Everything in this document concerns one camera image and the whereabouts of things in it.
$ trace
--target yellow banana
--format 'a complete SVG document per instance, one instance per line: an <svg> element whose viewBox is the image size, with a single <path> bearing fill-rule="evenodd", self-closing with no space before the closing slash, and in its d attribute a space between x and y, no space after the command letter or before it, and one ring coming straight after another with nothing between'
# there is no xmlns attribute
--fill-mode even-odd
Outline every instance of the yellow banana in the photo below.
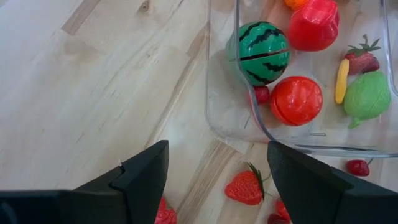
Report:
<svg viewBox="0 0 398 224"><path fill-rule="evenodd" d="M349 60L344 59L340 63L340 67L337 73L335 101L337 104L341 104L344 100L344 96L347 90L347 75L349 70Z"/></svg>

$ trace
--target transparent bin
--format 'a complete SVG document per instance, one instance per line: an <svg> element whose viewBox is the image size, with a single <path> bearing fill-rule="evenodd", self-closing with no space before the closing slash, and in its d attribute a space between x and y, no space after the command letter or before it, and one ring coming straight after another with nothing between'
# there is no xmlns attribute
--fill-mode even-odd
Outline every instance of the transparent bin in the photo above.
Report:
<svg viewBox="0 0 398 224"><path fill-rule="evenodd" d="M293 75L310 77L322 88L323 107L310 123L291 127L280 123L268 105L258 105L254 89L241 71L240 61L226 59L225 47L233 36L234 48L240 26L269 21L286 31L293 13L283 0L211 0L210 43L207 72L206 116L211 129L227 143L229 139L252 142L277 140L307 153L331 156L398 156L398 1L336 0L340 25L337 40L320 52L291 51L289 66L281 79ZM231 10L220 10L220 4ZM380 70L389 80L391 105L378 118L363 121L356 129L342 105L335 103L339 64L348 45L358 45L367 34L372 42L380 38L380 50L373 52Z"/></svg>

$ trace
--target green toy fruit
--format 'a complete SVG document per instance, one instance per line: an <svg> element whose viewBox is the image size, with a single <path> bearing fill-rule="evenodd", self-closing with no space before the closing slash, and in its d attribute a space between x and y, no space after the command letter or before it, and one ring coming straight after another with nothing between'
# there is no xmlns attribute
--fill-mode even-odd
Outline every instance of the green toy fruit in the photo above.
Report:
<svg viewBox="0 0 398 224"><path fill-rule="evenodd" d="M226 44L229 61L235 60L235 34ZM269 22L250 22L239 28L241 68L254 86L263 86L278 79L286 69L289 45L285 34Z"/></svg>
<svg viewBox="0 0 398 224"><path fill-rule="evenodd" d="M378 117L388 110L391 93L386 76L380 72L368 72L359 76L347 88L344 98L344 110L353 117L350 129L361 121Z"/></svg>

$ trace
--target red strawberry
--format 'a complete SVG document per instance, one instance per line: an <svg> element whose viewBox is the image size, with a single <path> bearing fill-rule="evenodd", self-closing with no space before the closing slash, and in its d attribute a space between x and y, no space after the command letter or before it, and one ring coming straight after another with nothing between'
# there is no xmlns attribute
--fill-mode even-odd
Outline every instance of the red strawberry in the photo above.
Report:
<svg viewBox="0 0 398 224"><path fill-rule="evenodd" d="M290 222L284 217L277 214L270 214L268 216L267 224L289 224Z"/></svg>
<svg viewBox="0 0 398 224"><path fill-rule="evenodd" d="M368 163L361 159L354 159L346 163L347 171L350 174L367 177L370 173Z"/></svg>
<svg viewBox="0 0 398 224"><path fill-rule="evenodd" d="M276 201L275 207L276 207L276 211L277 211L277 213L278 213L279 215L281 215L282 217L284 217L286 220L290 221L290 216L289 216L289 214L287 213L286 207L285 207L285 205L284 205L284 203L282 202L281 199L278 199L278 200Z"/></svg>
<svg viewBox="0 0 398 224"><path fill-rule="evenodd" d="M269 100L269 90L266 86L255 86L254 92L256 94L257 103L263 104L267 103Z"/></svg>
<svg viewBox="0 0 398 224"><path fill-rule="evenodd" d="M352 49L347 51L345 55L345 58L349 60L348 75L355 75L365 70L374 61L373 54L369 52L380 49L380 47L376 46L380 39L377 39L372 45L369 45L366 34L363 35L363 38L365 39L365 43L360 44L360 46L362 46L361 49L349 45Z"/></svg>
<svg viewBox="0 0 398 224"><path fill-rule="evenodd" d="M225 195L246 205L257 205L264 199L264 188L259 170L248 163L251 171L240 172L225 187Z"/></svg>
<svg viewBox="0 0 398 224"><path fill-rule="evenodd" d="M155 224L177 224L177 214L172 208L168 208L166 200L162 197L157 211Z"/></svg>
<svg viewBox="0 0 398 224"><path fill-rule="evenodd" d="M379 60L376 57L374 57L373 61L362 72L363 73L373 72L379 70L379 68L380 68Z"/></svg>

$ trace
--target light wooden surface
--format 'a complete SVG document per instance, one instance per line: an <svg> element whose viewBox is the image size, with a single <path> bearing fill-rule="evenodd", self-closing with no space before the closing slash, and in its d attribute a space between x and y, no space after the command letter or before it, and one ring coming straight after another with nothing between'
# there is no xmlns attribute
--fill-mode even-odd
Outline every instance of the light wooden surface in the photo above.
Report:
<svg viewBox="0 0 398 224"><path fill-rule="evenodd" d="M165 196L178 223L265 223L273 198L250 207L223 194L246 161L263 175L269 169L266 145L232 148L208 129L208 7L0 0L0 189L73 189L168 139ZM213 7L229 14L233 0ZM387 176L369 179L392 186ZM265 186L277 195L271 181Z"/></svg>

